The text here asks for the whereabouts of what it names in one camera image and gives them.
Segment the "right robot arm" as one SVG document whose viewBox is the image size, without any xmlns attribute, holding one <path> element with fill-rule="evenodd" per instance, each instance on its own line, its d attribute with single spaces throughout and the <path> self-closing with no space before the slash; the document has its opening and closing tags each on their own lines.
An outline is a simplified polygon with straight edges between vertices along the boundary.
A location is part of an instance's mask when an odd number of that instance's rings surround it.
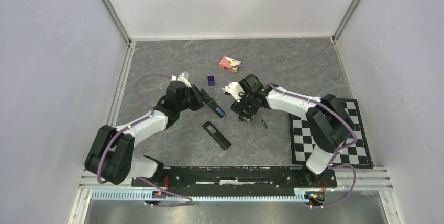
<svg viewBox="0 0 444 224">
<path fill-rule="evenodd" d="M 315 142 L 302 172 L 308 186 L 316 186 L 323 180 L 324 170 L 349 138 L 357 140 L 352 119 L 332 94 L 313 97 L 294 93 L 272 83 L 264 85 L 254 74 L 230 82 L 222 90 L 232 96 L 230 109 L 243 121 L 250 122 L 260 108 L 265 108 L 298 116 L 308 123 Z"/>
</svg>

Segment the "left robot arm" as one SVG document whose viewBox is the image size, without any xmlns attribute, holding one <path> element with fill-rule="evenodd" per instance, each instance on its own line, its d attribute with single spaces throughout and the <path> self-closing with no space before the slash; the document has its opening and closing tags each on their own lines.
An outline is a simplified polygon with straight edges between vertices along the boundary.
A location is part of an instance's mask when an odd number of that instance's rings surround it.
<svg viewBox="0 0 444 224">
<path fill-rule="evenodd" d="M 148 156 L 134 158 L 134 148 L 150 136 L 170 128 L 185 110 L 197 111 L 209 106 L 223 116 L 217 103 L 204 89 L 182 81 L 172 81 L 153 110 L 118 127 L 99 128 L 84 162 L 84 168 L 94 173 L 98 182 L 122 183 L 128 177 L 144 177 L 152 186 L 164 181 L 162 163 Z"/>
</svg>

